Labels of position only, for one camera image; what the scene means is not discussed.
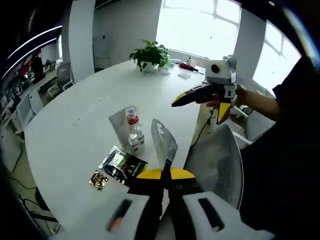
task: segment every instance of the black cable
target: black cable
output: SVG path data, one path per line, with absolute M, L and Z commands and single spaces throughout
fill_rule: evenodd
M 212 118 L 212 115 L 214 114 L 214 111 L 215 111 L 215 108 L 213 108 L 213 109 L 211 110 L 211 115 L 210 115 L 210 117 L 206 120 L 206 122 L 205 122 L 205 124 L 204 124 L 203 128 L 201 129 L 201 131 L 200 131 L 200 133 L 199 133 L 199 135 L 198 135 L 197 139 L 195 140 L 195 142 L 194 142 L 194 144 L 191 146 L 191 148 L 193 148 L 193 147 L 197 144 L 197 142 L 198 142 L 198 140 L 199 140 L 199 138 L 200 138 L 200 136 L 201 136 L 202 132 L 204 131 L 204 129 L 205 129 L 205 127 L 206 127 L 206 125 L 207 125 L 207 124 L 210 124 L 210 122 L 211 122 L 211 118 Z
M 39 214 L 34 213 L 34 212 L 30 212 L 29 214 L 30 214 L 31 217 L 33 217 L 35 219 L 40 219 L 40 220 L 50 221 L 50 222 L 54 222 L 54 223 L 59 223 L 57 219 L 55 219 L 54 217 L 51 217 L 51 216 L 39 215 Z
M 40 207 L 38 203 L 36 203 L 36 202 L 34 202 L 34 201 L 30 200 L 30 199 L 27 199 L 27 198 L 22 199 L 22 202 L 23 202 L 24 205 L 25 205 L 26 201 L 31 202 L 31 203 L 37 205 L 38 207 Z
M 15 165 L 14 165 L 14 167 L 13 167 L 13 170 L 12 170 L 12 173 L 14 173 L 15 172 L 15 170 L 16 170 L 16 166 L 18 165 L 18 163 L 19 163 L 19 160 L 21 159 L 21 155 L 22 155 L 22 153 L 23 153 L 23 145 L 22 145 L 22 142 L 20 141 L 20 148 L 21 148 L 21 152 L 20 152 L 20 155 L 19 155 L 19 157 L 18 157 L 18 160 L 16 161 L 16 163 L 15 163 Z
M 30 211 L 31 213 L 35 213 L 35 214 L 38 214 L 38 215 L 40 215 L 40 216 L 42 216 L 39 212 L 37 212 L 37 211 Z M 50 233 L 50 236 L 52 236 L 52 233 L 51 233 L 51 230 L 50 230 L 50 227 L 49 227 L 49 225 L 48 225 L 48 223 L 47 223 L 47 221 L 46 220 L 43 220 L 44 221 L 44 223 L 45 223 L 45 225 L 46 225 L 46 227 L 48 228 L 48 230 L 49 230 L 49 233 Z
M 31 189 L 36 189 L 36 187 L 25 187 L 21 182 L 19 182 L 17 179 L 13 178 L 13 177 L 8 177 L 11 180 L 15 180 L 18 182 L 18 184 L 20 184 L 24 189 L 26 190 L 31 190 Z

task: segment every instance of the small white bottle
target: small white bottle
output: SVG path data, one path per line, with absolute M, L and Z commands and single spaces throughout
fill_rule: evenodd
M 129 134 L 129 145 L 131 148 L 131 153 L 135 155 L 139 150 L 138 136 L 137 134 Z
M 185 64 L 187 64 L 188 66 L 190 66 L 191 65 L 191 56 L 189 56 L 188 58 L 187 58 L 187 60 L 186 60 L 186 63 Z
M 143 151 L 145 149 L 144 127 L 141 124 L 138 124 L 134 127 L 134 129 L 138 138 L 139 151 Z

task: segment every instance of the clear plastic bag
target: clear plastic bag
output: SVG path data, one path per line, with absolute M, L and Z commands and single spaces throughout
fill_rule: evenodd
M 160 168 L 163 170 L 166 161 L 173 162 L 178 145 L 171 132 L 157 119 L 151 124 L 151 134 Z

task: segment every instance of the plastic bottle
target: plastic bottle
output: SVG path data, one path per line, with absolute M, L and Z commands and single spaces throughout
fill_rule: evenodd
M 144 127 L 141 124 L 138 124 L 134 127 L 134 129 L 138 138 L 139 151 L 143 151 L 145 149 Z
M 191 56 L 189 56 L 189 57 L 187 58 L 185 64 L 187 64 L 188 66 L 190 66 L 190 64 L 191 64 Z
M 131 148 L 131 153 L 135 155 L 139 150 L 139 142 L 138 142 L 137 134 L 130 134 L 128 141 Z
M 129 134 L 135 134 L 135 126 L 139 124 L 138 109 L 135 106 L 128 106 L 125 109 L 128 122 Z

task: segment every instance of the floor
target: floor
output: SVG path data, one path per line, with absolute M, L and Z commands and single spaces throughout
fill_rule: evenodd
M 194 135 L 192 139 L 192 144 L 196 141 L 196 139 L 199 136 L 199 133 L 203 126 L 205 125 L 206 121 L 208 120 L 210 116 L 210 110 L 212 108 L 208 108 L 205 106 L 205 104 L 202 104 L 200 106 L 200 111 L 197 119 L 197 123 L 195 126 L 194 130 Z M 202 134 L 200 138 L 208 135 L 211 132 L 210 126 L 207 124 L 206 127 L 203 129 Z M 22 144 L 22 154 L 16 164 L 16 167 L 14 169 L 13 174 L 11 174 L 12 178 L 17 179 L 20 181 L 26 188 L 33 188 L 36 187 L 35 180 L 32 176 L 32 172 L 30 169 L 29 161 L 28 161 L 28 156 L 26 153 L 26 148 L 25 144 Z M 15 180 L 10 180 L 12 183 L 12 186 L 16 190 L 17 194 L 20 195 L 22 199 L 29 199 L 33 202 L 37 202 L 35 198 L 35 190 L 34 189 L 25 189 L 23 188 L 18 182 Z M 39 206 L 37 206 L 34 203 L 27 202 L 26 206 L 29 211 L 35 211 L 38 212 L 39 214 L 43 216 L 49 216 L 49 217 L 54 217 L 50 211 L 44 211 L 42 210 Z M 58 231 L 63 231 L 63 228 L 59 226 L 55 222 L 49 222 L 49 221 L 44 221 L 44 220 L 39 220 L 35 219 L 36 224 L 39 226 L 39 228 L 47 235 L 51 236 L 56 234 Z
M 36 183 L 32 176 L 30 165 L 28 162 L 28 157 L 26 153 L 25 144 L 22 144 L 22 154 L 16 163 L 14 172 L 10 174 L 11 178 L 17 179 L 20 183 L 22 183 L 26 188 L 35 188 Z M 15 189 L 16 193 L 20 196 L 21 199 L 28 199 L 33 202 L 37 202 L 35 198 L 35 189 L 25 189 L 21 186 L 17 181 L 10 179 L 13 188 Z M 42 210 L 36 204 L 26 201 L 26 207 L 29 211 L 35 211 L 43 216 L 48 216 L 54 218 L 50 211 Z M 34 219 L 35 223 L 38 227 L 47 235 L 51 236 L 56 234 L 56 231 L 61 231 L 62 228 L 56 222 L 44 221 L 39 219 Z

